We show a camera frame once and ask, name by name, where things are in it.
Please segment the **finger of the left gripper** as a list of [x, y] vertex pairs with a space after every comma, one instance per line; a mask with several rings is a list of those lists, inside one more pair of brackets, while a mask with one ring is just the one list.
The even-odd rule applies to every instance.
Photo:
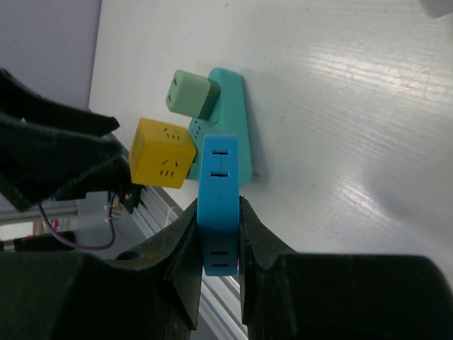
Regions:
[[102, 137], [119, 128], [114, 117], [67, 106], [19, 82], [7, 69], [1, 69], [1, 112], [28, 123]]
[[119, 195], [129, 212], [138, 204], [139, 185], [118, 141], [1, 115], [1, 194], [15, 209], [97, 191]]

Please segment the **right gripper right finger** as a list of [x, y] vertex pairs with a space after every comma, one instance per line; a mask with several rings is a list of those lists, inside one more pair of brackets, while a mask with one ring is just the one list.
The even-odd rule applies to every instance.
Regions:
[[299, 253], [240, 200], [250, 339], [451, 339], [452, 291], [424, 256]]

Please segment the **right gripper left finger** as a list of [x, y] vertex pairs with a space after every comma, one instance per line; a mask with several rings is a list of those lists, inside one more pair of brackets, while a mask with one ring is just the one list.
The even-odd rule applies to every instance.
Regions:
[[103, 260], [77, 251], [1, 255], [2, 339], [189, 339], [202, 255], [195, 203]]

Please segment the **yellow cube socket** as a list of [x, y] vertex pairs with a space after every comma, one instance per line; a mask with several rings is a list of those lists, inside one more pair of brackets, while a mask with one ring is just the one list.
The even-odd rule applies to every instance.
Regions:
[[181, 188], [196, 148], [185, 127], [140, 118], [129, 153], [134, 184]]

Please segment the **blue plug adapter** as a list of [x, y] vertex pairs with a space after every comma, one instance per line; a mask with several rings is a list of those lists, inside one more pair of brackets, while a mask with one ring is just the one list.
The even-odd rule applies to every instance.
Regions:
[[239, 145], [236, 135], [205, 135], [197, 228], [206, 276], [235, 276], [239, 260]]

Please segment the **light green plug adapter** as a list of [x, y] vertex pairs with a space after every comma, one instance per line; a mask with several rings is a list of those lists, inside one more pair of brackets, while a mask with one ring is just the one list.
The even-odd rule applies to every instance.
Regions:
[[170, 112], [208, 120], [220, 94], [220, 86], [207, 77], [177, 69], [166, 95]]

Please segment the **teal triangular power strip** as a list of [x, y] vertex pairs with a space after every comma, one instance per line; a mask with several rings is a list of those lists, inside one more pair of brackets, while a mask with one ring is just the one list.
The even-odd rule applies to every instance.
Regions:
[[253, 168], [243, 77], [236, 72], [216, 67], [211, 70], [208, 78], [219, 85], [220, 93], [208, 120], [193, 118], [188, 126], [197, 154], [187, 179], [197, 181], [200, 177], [204, 136], [230, 134], [238, 137], [239, 185], [247, 186], [251, 182]]

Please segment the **white charger plug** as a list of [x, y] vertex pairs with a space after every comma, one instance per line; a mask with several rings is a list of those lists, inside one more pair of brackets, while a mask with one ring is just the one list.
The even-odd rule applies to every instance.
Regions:
[[431, 18], [441, 18], [453, 12], [453, 0], [420, 0], [419, 2]]

